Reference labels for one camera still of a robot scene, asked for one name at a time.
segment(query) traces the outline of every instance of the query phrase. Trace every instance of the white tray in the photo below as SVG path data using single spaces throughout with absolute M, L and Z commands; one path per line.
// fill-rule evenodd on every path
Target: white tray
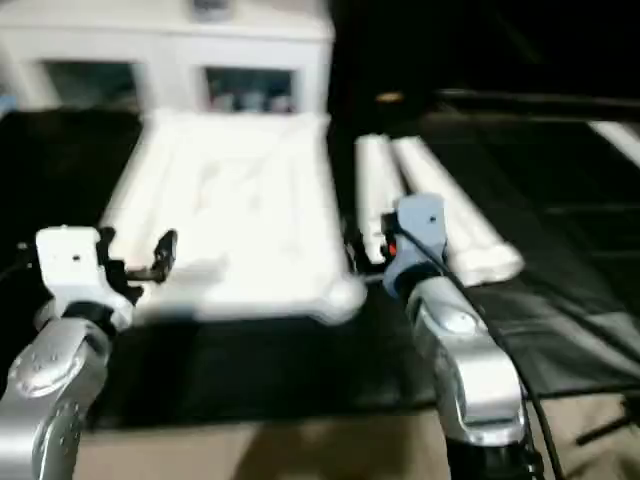
M 103 220 L 129 266 L 178 231 L 174 270 L 138 317 L 348 319 L 365 290 L 346 275 L 323 135 L 315 116 L 155 114 Z

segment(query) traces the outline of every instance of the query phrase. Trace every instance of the black table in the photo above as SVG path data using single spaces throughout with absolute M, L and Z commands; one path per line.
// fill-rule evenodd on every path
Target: black table
M 415 128 L 525 258 L 517 278 L 471 294 L 534 387 L 545 397 L 637 388 L 640 170 L 583 124 Z M 51 112 L 0 122 L 10 159 L 0 264 L 42 226 L 96 224 L 139 132 L 124 114 Z M 4 368 L 33 334 L 30 318 L 46 295 L 31 272 L 1 286 L 16 325 L 1 337 Z M 214 324 L 185 317 L 125 332 L 90 427 L 408 411 L 433 399 L 429 365 L 400 305 L 373 285 L 356 317 L 334 328 L 311 317 Z

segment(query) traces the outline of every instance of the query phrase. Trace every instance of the wooden floor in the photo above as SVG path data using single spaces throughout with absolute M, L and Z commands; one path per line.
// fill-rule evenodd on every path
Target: wooden floor
M 568 479 L 640 478 L 640 430 L 586 447 L 575 437 L 616 418 L 617 395 L 546 401 Z M 537 445 L 543 448 L 539 432 Z M 547 478 L 550 475 L 547 464 Z M 85 435 L 75 480 L 447 479 L 434 412 L 276 426 Z

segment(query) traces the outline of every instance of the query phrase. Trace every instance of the black cable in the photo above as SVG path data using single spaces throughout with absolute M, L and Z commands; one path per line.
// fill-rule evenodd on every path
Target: black cable
M 475 302 L 469 297 L 467 293 L 467 289 L 462 284 L 462 282 L 455 276 L 455 274 L 449 270 L 449 268 L 431 251 L 429 247 L 427 247 L 424 243 L 420 241 L 414 234 L 405 230 L 404 228 L 398 226 L 398 233 L 406 237 L 411 243 L 415 245 L 415 247 L 420 250 L 425 257 L 427 257 L 430 261 L 432 261 L 440 273 L 447 277 L 457 288 L 460 290 L 460 293 L 464 296 L 465 300 L 469 302 L 469 304 L 476 310 L 481 311 Z M 511 359 L 513 366 L 520 377 L 520 381 L 526 390 L 526 394 L 533 405 L 533 409 L 536 412 L 536 416 L 538 417 L 538 423 L 540 424 L 540 429 L 542 430 L 542 437 L 544 439 L 544 444 L 547 449 L 547 453 L 549 454 L 549 460 L 551 462 L 551 469 L 553 470 L 553 475 L 556 480 L 564 480 L 564 473 L 562 471 L 562 465 L 560 464 L 560 457 L 558 455 L 558 450 L 556 448 L 555 442 L 553 441 L 553 434 L 551 433 L 551 428 L 549 427 L 549 420 L 547 415 L 542 408 L 542 403 L 540 402 L 540 397 L 535 392 L 535 390 L 531 387 L 530 382 L 527 380 L 527 377 L 524 375 L 523 369 L 520 367 L 519 363 L 516 361 L 514 355 L 511 353 L 510 347 L 507 345 L 504 335 L 500 332 L 492 322 L 487 322 L 485 319 L 485 325 L 487 327 L 487 331 L 489 335 L 496 342 L 498 347 L 500 347 Z

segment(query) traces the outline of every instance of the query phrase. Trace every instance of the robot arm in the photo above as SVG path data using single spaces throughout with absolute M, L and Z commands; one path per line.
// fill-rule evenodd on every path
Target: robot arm
M 480 314 L 442 271 L 442 199 L 403 198 L 383 224 L 387 246 L 395 252 L 383 283 L 393 297 L 406 302 L 416 343 L 435 367 L 437 409 L 452 479 L 524 480 L 541 475 L 534 461 L 537 455 L 526 446 L 525 406 L 516 368 Z M 425 257 L 416 239 L 433 259 Z
M 105 242 L 105 236 L 111 238 Z M 154 267 L 129 275 L 122 262 L 108 258 L 112 238 L 112 231 L 101 236 L 79 227 L 36 236 L 42 280 L 53 299 L 38 336 L 11 365 L 0 400 L 1 480 L 72 478 L 83 421 L 107 378 L 112 340 L 131 325 L 141 294 L 126 278 L 163 280 L 173 265 L 175 232 L 161 239 Z

